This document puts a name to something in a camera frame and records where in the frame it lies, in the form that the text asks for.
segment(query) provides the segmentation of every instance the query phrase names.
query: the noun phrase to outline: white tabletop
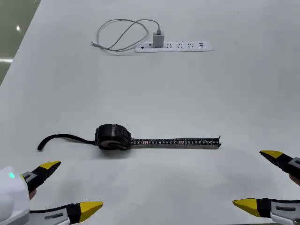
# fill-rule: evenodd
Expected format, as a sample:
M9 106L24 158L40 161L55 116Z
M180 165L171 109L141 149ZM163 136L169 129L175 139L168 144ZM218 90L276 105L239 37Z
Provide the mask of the white tabletop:
M298 0L43 0L0 87L1 167L23 173L61 160L31 208L104 201L85 224L270 221L231 201L300 198L259 154L300 156L299 8ZM114 18L155 19L166 40L209 40L214 51L117 57L90 46ZM104 44L125 25L108 28ZM142 35L133 29L127 41ZM105 123L136 138L220 135L222 146L106 155L54 139L37 153L48 135L93 140Z

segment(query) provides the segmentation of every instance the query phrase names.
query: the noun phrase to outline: black wrist strap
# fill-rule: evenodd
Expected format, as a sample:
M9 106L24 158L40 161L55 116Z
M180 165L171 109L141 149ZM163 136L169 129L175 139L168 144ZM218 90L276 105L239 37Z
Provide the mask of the black wrist strap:
M42 140L42 142L38 145L37 150L42 151L43 147L47 144L47 142L50 141L53 138L56 138L56 137L62 137L62 138L76 140L76 141L79 141L79 142L82 142L82 143L85 143L85 144L96 145L95 141L88 141L88 140L85 140L81 137L77 137L75 135L57 134L57 135L48 136L44 140Z

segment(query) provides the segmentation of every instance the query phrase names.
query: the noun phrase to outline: power strip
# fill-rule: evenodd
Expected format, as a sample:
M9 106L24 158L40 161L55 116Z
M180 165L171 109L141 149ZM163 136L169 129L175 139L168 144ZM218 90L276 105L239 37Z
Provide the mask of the power strip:
M209 41L165 41L164 47L162 48L154 48L152 42L147 41L135 47L136 53L205 51L212 51L212 46Z

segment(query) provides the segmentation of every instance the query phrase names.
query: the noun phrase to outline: gray floor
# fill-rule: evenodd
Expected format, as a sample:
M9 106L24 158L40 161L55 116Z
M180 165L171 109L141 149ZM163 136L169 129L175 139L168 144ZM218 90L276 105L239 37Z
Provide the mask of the gray floor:
M40 0L0 0L0 85Z

